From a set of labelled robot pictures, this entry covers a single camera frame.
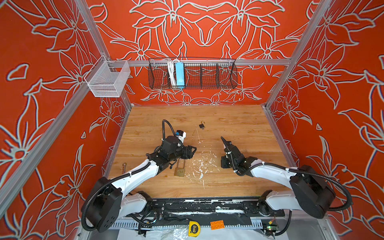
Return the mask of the small black padlock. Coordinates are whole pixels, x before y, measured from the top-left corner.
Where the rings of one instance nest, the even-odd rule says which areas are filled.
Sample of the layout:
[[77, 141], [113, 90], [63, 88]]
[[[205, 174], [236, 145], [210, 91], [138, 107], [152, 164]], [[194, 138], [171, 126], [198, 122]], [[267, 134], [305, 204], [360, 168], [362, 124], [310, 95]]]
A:
[[204, 130], [205, 129], [205, 122], [201, 121], [201, 123], [199, 124], [199, 127], [200, 127], [200, 129]]

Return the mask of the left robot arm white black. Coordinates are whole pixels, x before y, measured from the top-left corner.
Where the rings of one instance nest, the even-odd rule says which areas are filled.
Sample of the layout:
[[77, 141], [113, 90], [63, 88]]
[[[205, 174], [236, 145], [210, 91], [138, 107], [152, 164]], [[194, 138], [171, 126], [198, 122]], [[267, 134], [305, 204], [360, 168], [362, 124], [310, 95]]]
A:
[[85, 231], [108, 230], [116, 220], [130, 216], [140, 226], [152, 227], [161, 219], [152, 209], [151, 197], [145, 192], [132, 194], [132, 190], [162, 171], [171, 169], [178, 160], [189, 160], [196, 147], [186, 146], [186, 132], [172, 130], [170, 136], [162, 131], [162, 143], [146, 155], [143, 163], [113, 179], [102, 177], [95, 183], [81, 209], [81, 225]]

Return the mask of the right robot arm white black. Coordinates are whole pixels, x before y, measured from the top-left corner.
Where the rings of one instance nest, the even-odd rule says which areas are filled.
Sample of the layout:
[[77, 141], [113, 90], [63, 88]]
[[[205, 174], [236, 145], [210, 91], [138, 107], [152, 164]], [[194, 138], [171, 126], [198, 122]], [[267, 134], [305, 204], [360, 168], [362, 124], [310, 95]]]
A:
[[258, 211], [269, 216], [273, 211], [297, 210], [322, 219], [327, 212], [348, 209], [353, 204], [352, 195], [345, 186], [332, 178], [318, 174], [312, 167], [288, 168], [245, 157], [232, 142], [221, 138], [225, 156], [222, 168], [231, 168], [240, 177], [266, 179], [288, 188], [283, 192], [268, 190], [258, 200]]

